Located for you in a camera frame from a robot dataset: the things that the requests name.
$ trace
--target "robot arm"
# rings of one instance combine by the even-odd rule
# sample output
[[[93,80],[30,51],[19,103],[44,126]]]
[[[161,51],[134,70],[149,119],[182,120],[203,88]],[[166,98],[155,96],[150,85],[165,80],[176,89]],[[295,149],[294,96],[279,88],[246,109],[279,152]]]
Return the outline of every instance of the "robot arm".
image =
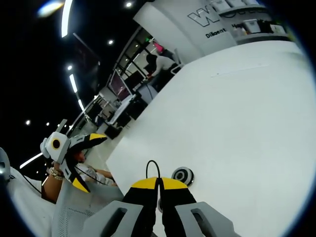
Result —
[[[88,186],[75,169],[77,162],[74,160],[73,154],[99,145],[106,139],[106,136],[95,133],[68,138],[62,133],[53,132],[48,139],[44,139],[41,150],[46,158],[52,158],[60,164],[59,168],[72,185],[89,193]]]

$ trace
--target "computer screen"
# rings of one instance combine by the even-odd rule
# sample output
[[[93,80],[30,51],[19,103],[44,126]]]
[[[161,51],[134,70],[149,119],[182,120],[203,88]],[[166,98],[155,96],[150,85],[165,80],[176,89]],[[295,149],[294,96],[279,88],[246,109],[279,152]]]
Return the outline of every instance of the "computer screen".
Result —
[[[128,76],[125,79],[125,84],[128,86],[129,90],[133,90],[135,86],[141,83],[144,79],[144,76],[141,75],[139,71],[135,71],[132,75]]]
[[[124,85],[122,79],[120,78],[119,74],[114,71],[112,79],[109,83],[109,87],[112,91],[117,95],[118,99],[123,101],[127,96],[130,95],[128,89]]]

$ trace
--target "round object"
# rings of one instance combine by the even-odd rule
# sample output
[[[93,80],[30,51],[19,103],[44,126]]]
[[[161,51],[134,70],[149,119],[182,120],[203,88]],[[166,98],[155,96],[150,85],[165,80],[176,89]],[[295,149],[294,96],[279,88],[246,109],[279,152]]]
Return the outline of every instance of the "round object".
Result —
[[[190,170],[189,168],[180,167],[173,172],[171,178],[179,180],[187,186],[190,186],[194,181],[194,174],[192,170]]]
[[[60,141],[58,139],[55,139],[53,141],[53,148],[58,149],[60,147]]]
[[[158,210],[162,213],[162,205],[161,205],[161,199],[158,200]]]

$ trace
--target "black ceiling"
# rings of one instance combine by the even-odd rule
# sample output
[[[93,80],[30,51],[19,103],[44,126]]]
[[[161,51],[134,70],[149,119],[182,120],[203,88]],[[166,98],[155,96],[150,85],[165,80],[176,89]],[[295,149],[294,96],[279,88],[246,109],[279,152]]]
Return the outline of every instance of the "black ceiling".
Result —
[[[3,31],[6,37],[2,46],[3,57],[8,63],[1,79],[0,146],[7,151],[15,168],[40,152],[41,141],[62,119],[68,119],[70,125],[81,112],[66,70],[69,63],[74,66],[77,63],[71,33],[77,33],[100,57],[99,80],[106,79],[136,30],[138,25],[132,17],[145,1],[135,0],[133,7],[126,9],[123,0],[74,0],[70,33],[65,38],[60,37],[62,8],[47,18],[36,17],[37,10],[45,2],[10,2],[9,14],[5,16],[7,24]],[[107,45],[108,39],[115,43]],[[80,74],[76,77],[81,87]],[[79,94],[84,104],[93,98],[93,93]],[[25,125],[28,119],[30,126]],[[22,172],[43,179],[43,164],[41,158]]]

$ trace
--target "pink object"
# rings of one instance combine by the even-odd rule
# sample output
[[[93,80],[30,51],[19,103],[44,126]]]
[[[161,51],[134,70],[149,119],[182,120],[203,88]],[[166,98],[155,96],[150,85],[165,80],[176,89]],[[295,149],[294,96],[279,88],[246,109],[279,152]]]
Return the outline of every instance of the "pink object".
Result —
[[[158,53],[163,52],[163,47],[160,44],[154,42],[154,46],[156,47]]]

